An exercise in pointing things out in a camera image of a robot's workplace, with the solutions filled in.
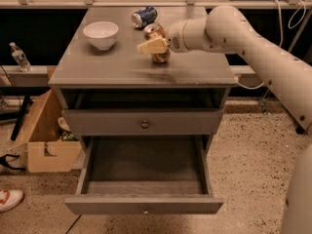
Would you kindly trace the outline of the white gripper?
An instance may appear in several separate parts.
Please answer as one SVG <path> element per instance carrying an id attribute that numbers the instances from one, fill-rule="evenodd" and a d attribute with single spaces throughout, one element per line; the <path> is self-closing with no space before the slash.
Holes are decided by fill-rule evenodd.
<path id="1" fill-rule="evenodd" d="M 166 39 L 157 35 L 136 46 L 142 54 L 163 54 L 169 48 L 176 53 L 185 53 L 188 51 L 183 38 L 183 29 L 186 26 L 186 20 L 173 23 L 165 27 Z"/>

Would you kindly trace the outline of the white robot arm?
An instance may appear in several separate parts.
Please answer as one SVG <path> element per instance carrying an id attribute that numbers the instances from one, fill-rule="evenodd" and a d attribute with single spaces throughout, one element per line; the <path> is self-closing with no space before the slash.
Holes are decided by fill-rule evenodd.
<path id="1" fill-rule="evenodd" d="M 178 21 L 137 46 L 143 54 L 195 50 L 240 56 L 305 131 L 312 128 L 312 66 L 257 33 L 228 5 L 200 19 Z M 312 234 L 312 145 L 298 157 L 289 183 L 281 234 Z"/>

